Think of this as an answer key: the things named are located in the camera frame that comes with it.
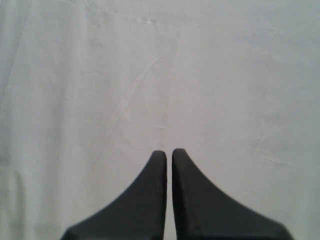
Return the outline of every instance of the black object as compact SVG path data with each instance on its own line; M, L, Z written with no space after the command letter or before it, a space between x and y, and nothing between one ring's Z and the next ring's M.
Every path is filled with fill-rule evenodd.
M177 240L293 240L286 228L219 190L184 149L172 155Z
M70 227L61 240L162 240L167 158L154 151L134 182L110 205Z

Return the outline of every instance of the black plastic piece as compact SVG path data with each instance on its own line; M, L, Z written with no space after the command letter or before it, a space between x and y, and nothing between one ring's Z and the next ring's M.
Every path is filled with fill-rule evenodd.
M172 155L172 195L178 240L293 240L282 224L218 189L184 149Z
M67 229L61 240L162 240L166 206L167 158L163 151L154 151L115 201Z

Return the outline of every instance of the white fabric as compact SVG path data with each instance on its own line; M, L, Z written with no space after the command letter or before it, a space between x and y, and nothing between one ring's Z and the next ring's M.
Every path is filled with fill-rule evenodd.
M318 0L3 0L0 239L56 240L155 149L320 236ZM165 239L175 239L168 170Z

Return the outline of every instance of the white cloth backdrop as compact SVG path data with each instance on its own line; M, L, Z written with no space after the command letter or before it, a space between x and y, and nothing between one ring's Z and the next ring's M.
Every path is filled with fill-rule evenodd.
M319 13L318 0L2 0L0 239L59 239L177 147L318 239Z

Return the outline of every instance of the black curved shape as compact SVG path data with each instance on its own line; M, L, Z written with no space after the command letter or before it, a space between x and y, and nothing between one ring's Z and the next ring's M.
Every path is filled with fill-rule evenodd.
M293 240L282 224L219 190L184 149L172 155L172 195L178 240Z
M115 201L67 229L61 240L162 240L166 206L167 158L154 151Z

